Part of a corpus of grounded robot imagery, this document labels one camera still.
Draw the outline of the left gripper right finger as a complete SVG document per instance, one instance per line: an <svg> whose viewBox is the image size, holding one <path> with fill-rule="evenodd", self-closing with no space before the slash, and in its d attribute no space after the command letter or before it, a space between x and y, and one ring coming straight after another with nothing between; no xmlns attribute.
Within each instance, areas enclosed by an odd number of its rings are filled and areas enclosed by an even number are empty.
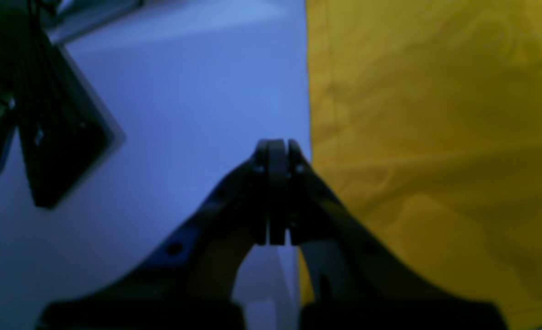
<svg viewBox="0 0 542 330"><path fill-rule="evenodd" d="M314 300L301 330L505 330L488 302L458 298L400 262L313 171L298 143L268 143L268 236L288 231Z"/></svg>

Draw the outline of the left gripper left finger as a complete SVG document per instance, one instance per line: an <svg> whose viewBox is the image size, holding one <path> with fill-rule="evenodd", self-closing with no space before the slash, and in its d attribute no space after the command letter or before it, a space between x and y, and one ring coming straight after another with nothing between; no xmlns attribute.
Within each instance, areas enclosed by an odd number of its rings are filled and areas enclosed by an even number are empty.
<svg viewBox="0 0 542 330"><path fill-rule="evenodd" d="M226 175L130 273L86 297L51 303L39 330L244 330L231 295L240 265L267 238L269 140Z"/></svg>

